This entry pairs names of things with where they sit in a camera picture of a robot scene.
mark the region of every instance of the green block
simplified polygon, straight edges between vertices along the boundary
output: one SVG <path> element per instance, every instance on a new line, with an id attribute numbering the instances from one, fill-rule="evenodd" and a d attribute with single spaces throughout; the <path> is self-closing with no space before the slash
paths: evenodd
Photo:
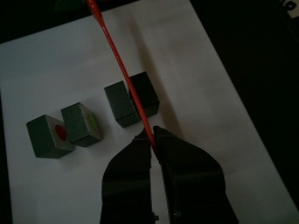
<path id="1" fill-rule="evenodd" d="M 102 140 L 99 124 L 94 113 L 79 102 L 62 111 L 70 140 L 80 147 L 88 147 Z"/>
<path id="2" fill-rule="evenodd" d="M 152 116 L 158 113 L 160 102 L 147 72 L 131 76 L 131 81 L 135 85 L 144 113 L 147 116 Z"/>
<path id="3" fill-rule="evenodd" d="M 104 88 L 112 113 L 119 125 L 124 128 L 139 122 L 135 104 L 127 93 L 123 81 Z"/>
<path id="4" fill-rule="evenodd" d="M 37 158 L 60 158 L 74 151 L 64 124 L 43 115 L 27 123 L 33 153 Z"/>

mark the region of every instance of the red stick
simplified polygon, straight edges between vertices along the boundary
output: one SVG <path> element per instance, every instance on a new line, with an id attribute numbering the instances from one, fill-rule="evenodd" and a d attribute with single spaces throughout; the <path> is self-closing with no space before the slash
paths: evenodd
<path id="1" fill-rule="evenodd" d="M 130 76 L 128 76 L 128 73 L 127 73 L 126 65 L 123 63 L 123 60 L 122 60 L 120 55 L 118 53 L 116 45 L 115 45 L 114 40 L 112 40 L 112 38 L 110 36 L 110 33 L 108 33 L 108 28 L 106 26 L 106 22 L 104 22 L 104 19 L 103 19 L 103 16 L 102 16 L 102 12 L 100 12 L 96 0 L 87 0 L 87 4 L 88 4 L 90 10 L 91 10 L 91 12 L 92 12 L 99 24 L 100 24 L 102 30 L 103 30 L 103 32 L 107 36 L 107 42 L 108 42 L 108 44 L 111 46 L 111 49 L 112 49 L 112 52 L 116 56 L 116 62 L 119 64 L 120 70 L 123 72 L 123 75 L 124 75 L 124 78 L 126 78 L 126 84 L 128 86 L 128 90 L 130 90 L 130 93 L 132 95 L 134 102 L 135 102 L 135 105 L 136 105 L 136 110 L 138 110 L 138 113 L 140 115 L 140 118 L 142 118 L 142 121 L 143 121 L 143 124 L 144 124 L 144 131 L 146 131 L 146 134 L 148 136 L 148 139 L 150 139 L 150 142 L 151 142 L 151 145 L 152 145 L 152 148 L 154 148 L 154 153 L 158 156 L 156 145 L 155 145 L 155 136 L 154 136 L 154 133 L 152 133 L 152 128 L 151 128 L 150 122 L 147 120 L 144 108 L 143 108 L 142 102 L 140 102 L 139 97 L 138 97 L 138 93 L 136 93 L 134 83 L 132 83 L 132 81 L 130 79 Z"/>

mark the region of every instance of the white surface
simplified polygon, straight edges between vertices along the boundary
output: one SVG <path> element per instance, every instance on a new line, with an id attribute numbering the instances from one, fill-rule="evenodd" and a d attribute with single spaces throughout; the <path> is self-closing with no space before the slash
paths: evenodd
<path id="1" fill-rule="evenodd" d="M 236 90 L 186 0 L 143 0 L 104 12 L 131 74 L 148 72 L 162 106 L 152 125 L 200 146 L 226 173 L 239 223 L 299 223 Z M 1 96 L 15 224 L 96 224 L 100 181 L 110 159 L 142 130 L 118 125 L 104 87 L 122 80 L 94 17 L 0 45 Z M 96 114 L 103 142 L 59 160 L 40 159 L 25 123 L 82 102 Z M 154 161 L 154 211 L 166 224 L 159 165 Z"/>

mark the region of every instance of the block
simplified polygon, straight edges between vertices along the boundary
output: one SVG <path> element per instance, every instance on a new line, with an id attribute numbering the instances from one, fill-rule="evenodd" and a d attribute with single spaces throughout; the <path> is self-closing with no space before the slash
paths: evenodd
<path id="1" fill-rule="evenodd" d="M 131 76 L 131 81 L 135 85 L 135 91 L 143 104 L 144 113 L 147 116 L 152 116 L 158 113 L 160 101 L 147 72 Z"/>
<path id="2" fill-rule="evenodd" d="M 60 158 L 74 151 L 64 124 L 43 115 L 27 123 L 33 153 L 37 158 Z"/>
<path id="3" fill-rule="evenodd" d="M 95 115 L 90 109 L 79 102 L 60 112 L 71 142 L 80 147 L 98 143 L 102 135 Z"/>
<path id="4" fill-rule="evenodd" d="M 104 88 L 112 113 L 119 125 L 124 128 L 139 122 L 135 104 L 130 98 L 123 81 Z"/>

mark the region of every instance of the red dot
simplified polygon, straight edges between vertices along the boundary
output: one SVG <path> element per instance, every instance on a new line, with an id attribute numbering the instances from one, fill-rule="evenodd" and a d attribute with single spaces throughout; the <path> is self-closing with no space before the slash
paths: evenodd
<path id="1" fill-rule="evenodd" d="M 67 135 L 67 130 L 63 128 L 63 126 L 56 125 L 55 126 L 55 131 L 56 131 L 56 134 L 58 134 L 60 140 L 66 141 L 68 135 Z"/>

